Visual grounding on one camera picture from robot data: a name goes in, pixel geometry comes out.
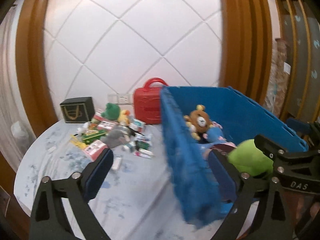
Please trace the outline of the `pink red medicine box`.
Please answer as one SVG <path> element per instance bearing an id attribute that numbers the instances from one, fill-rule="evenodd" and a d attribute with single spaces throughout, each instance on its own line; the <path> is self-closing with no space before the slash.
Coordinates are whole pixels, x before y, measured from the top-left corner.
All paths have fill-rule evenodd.
<path id="1" fill-rule="evenodd" d="M 110 131 L 114 128 L 114 126 L 117 126 L 117 122 L 115 121 L 101 121 L 96 128 L 98 130 L 105 130 L 105 131 Z"/>

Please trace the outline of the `grey plush toy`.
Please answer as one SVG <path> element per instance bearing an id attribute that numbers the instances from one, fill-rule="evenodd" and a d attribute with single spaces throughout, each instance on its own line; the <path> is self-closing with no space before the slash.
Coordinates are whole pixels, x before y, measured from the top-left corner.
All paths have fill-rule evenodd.
<path id="1" fill-rule="evenodd" d="M 115 128 L 110 130 L 104 137 L 101 137 L 100 140 L 109 148 L 115 148 L 117 146 L 125 145 L 130 142 L 130 136 L 127 131 Z"/>

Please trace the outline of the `brown bear plush toy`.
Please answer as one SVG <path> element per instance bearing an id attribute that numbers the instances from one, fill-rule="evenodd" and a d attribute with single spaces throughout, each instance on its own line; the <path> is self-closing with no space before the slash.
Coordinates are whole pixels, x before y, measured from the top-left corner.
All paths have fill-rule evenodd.
<path id="1" fill-rule="evenodd" d="M 194 111 L 184 116 L 184 120 L 195 140 L 207 139 L 207 132 L 213 127 L 213 122 L 205 112 L 204 105 L 197 105 Z"/>

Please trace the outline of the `pink white medicine box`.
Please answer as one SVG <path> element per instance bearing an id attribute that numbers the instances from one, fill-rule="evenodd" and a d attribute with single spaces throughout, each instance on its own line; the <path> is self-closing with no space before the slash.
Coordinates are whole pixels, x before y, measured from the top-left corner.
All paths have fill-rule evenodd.
<path id="1" fill-rule="evenodd" d="M 107 145 L 105 143 L 100 140 L 96 140 L 84 149 L 84 153 L 89 157 L 89 159 L 91 159 L 91 161 L 95 161 L 106 148 Z"/>

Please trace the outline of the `white plush toy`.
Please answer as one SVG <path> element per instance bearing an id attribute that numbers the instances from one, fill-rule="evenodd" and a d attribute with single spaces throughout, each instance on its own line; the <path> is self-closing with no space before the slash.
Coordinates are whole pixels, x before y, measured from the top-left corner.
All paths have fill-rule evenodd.
<path id="1" fill-rule="evenodd" d="M 87 132 L 90 124 L 91 124 L 90 122 L 86 122 L 81 127 L 78 127 L 77 130 L 76 130 L 77 135 L 85 134 Z"/>

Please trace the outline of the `pink white tube box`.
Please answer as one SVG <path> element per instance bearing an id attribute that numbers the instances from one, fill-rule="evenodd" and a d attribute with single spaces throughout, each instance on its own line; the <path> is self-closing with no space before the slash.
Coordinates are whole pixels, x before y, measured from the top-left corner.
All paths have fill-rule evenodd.
<path id="1" fill-rule="evenodd" d="M 143 148 L 136 150 L 134 155 L 138 156 L 138 157 L 146 158 L 146 159 L 151 159 L 155 156 L 151 151 L 143 149 Z"/>

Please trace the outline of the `black gift box gold print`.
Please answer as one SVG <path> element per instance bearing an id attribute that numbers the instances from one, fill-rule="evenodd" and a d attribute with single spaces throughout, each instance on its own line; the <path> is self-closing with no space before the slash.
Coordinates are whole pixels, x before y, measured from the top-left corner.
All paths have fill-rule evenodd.
<path id="1" fill-rule="evenodd" d="M 66 123 L 86 123 L 95 114 L 92 97 L 69 98 L 60 103 Z"/>

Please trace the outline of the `lime green large plush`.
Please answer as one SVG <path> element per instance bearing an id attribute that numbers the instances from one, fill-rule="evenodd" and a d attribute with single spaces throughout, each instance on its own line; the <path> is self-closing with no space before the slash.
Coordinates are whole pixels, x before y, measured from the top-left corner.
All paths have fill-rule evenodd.
<path id="1" fill-rule="evenodd" d="M 269 175 L 273 171 L 273 161 L 263 154 L 254 143 L 254 139 L 245 140 L 228 153 L 229 163 L 250 176 Z"/>

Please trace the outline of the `yellow duck plush toy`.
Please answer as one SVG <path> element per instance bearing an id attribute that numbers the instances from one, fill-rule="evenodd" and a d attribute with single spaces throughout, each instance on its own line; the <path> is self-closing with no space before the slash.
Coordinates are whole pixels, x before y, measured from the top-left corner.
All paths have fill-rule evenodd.
<path id="1" fill-rule="evenodd" d="M 123 126 L 129 126 L 130 124 L 130 111 L 129 110 L 121 110 L 120 115 L 118 117 L 118 122 Z"/>

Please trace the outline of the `yellow plastic toy figure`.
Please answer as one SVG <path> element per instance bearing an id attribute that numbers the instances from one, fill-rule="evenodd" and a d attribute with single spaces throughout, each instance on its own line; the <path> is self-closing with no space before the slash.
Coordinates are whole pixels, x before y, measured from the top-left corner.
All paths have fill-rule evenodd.
<path id="1" fill-rule="evenodd" d="M 78 137 L 76 137 L 75 135 L 72 135 L 71 138 L 70 138 L 70 142 L 76 146 L 77 148 L 81 149 L 81 150 L 84 150 L 87 145 L 82 142 L 81 140 L 78 139 Z"/>

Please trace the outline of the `white teal medicine box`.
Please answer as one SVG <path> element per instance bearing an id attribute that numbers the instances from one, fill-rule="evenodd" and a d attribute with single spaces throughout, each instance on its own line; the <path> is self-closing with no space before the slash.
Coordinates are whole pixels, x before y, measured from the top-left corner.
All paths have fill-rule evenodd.
<path id="1" fill-rule="evenodd" d="M 135 132 L 139 132 L 139 133 L 144 132 L 145 126 L 146 126 L 145 122 L 141 120 L 138 120 L 136 118 L 130 119 L 129 128 L 131 128 Z"/>

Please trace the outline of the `blue plastic storage crate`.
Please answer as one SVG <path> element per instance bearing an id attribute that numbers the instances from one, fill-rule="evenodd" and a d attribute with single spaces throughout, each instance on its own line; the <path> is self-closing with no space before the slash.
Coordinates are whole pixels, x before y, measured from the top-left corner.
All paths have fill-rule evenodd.
<path id="1" fill-rule="evenodd" d="M 217 122 L 206 142 L 196 141 L 184 116 L 198 105 Z M 228 87 L 163 87 L 160 92 L 163 141 L 171 181 L 183 218 L 198 228 L 224 218 L 231 208 L 204 158 L 207 149 L 223 142 L 240 144 L 264 135 L 289 152 L 305 152 L 307 143 L 271 112 Z"/>

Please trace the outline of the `green frog plush toy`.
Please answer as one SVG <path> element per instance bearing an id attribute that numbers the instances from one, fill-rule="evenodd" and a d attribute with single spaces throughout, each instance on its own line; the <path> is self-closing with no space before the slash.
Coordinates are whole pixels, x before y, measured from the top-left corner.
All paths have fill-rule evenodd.
<path id="1" fill-rule="evenodd" d="M 115 121 L 119 118 L 120 107 L 117 104 L 108 102 L 105 110 L 101 113 L 101 116 L 105 119 Z"/>

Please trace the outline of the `red plastic carry case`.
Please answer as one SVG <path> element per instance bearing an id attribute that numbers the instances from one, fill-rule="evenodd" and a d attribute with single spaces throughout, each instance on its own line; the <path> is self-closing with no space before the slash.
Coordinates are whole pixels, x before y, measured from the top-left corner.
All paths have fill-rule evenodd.
<path id="1" fill-rule="evenodd" d="M 159 77 L 146 81 L 143 87 L 137 88 L 133 93 L 133 107 L 136 119 L 148 124 L 161 123 L 160 91 L 168 84 Z"/>

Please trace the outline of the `white wall socket strip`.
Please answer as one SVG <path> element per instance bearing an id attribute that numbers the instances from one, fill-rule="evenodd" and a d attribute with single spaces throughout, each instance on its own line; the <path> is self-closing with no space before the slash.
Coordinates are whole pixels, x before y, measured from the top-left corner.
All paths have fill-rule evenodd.
<path id="1" fill-rule="evenodd" d="M 130 93 L 123 94 L 108 94 L 108 102 L 118 104 L 118 105 L 132 105 L 133 97 Z"/>

